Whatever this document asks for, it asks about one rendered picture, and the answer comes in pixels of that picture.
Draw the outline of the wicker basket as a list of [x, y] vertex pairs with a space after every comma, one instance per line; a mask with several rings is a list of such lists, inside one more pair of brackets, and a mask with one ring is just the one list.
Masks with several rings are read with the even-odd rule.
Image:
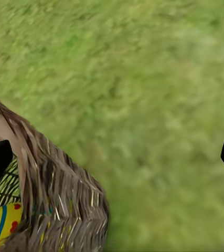
[[[110, 207], [100, 182], [0, 102], [0, 141], [4, 140], [10, 142], [12, 161], [18, 164], [11, 172], [16, 162], [9, 165], [4, 173], [8, 176], [0, 180], [2, 184], [12, 176], [0, 191], [0, 207], [21, 202], [22, 219], [3, 238], [0, 252], [102, 252]], [[18, 187], [20, 194], [12, 196]]]

